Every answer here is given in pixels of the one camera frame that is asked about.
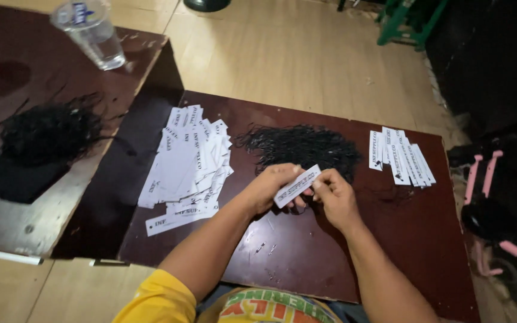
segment clear glass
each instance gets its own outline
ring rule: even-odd
[[[75,23],[74,7],[86,4],[86,22]],[[112,70],[125,64],[125,55],[115,28],[109,21],[109,3],[105,0],[68,2],[55,8],[51,23],[69,37],[101,70]]]

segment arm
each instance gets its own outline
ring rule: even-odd
[[[159,269],[181,281],[201,301],[219,282],[250,220],[272,206],[280,187],[304,172],[299,165],[267,167],[239,195],[201,228],[183,240],[161,262]],[[304,202],[297,198],[298,205]]]
[[[352,187],[332,169],[312,187],[326,217],[344,234],[355,265],[364,310],[373,323],[439,322],[432,307],[394,264],[364,225]]]

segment printed graphic shirt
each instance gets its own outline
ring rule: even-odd
[[[196,300],[181,281],[161,269],[139,287],[113,323],[192,323]],[[197,323],[342,323],[323,303],[286,292],[248,288],[220,298]]]

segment black cloth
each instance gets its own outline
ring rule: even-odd
[[[69,168],[67,161],[25,167],[0,156],[0,198],[31,204],[63,177]]]

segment hand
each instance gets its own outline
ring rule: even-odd
[[[344,230],[361,225],[355,191],[334,168],[324,170],[312,183],[313,200],[324,204],[326,218],[335,228]]]
[[[291,183],[305,170],[300,165],[291,163],[271,165],[257,176],[242,192],[241,195],[250,203],[255,214],[260,214],[272,206],[276,193],[286,184]],[[306,189],[303,194],[314,194],[310,188]],[[294,199],[294,202],[301,207],[305,207],[306,203],[300,196]],[[289,208],[294,206],[293,202],[287,204]]]

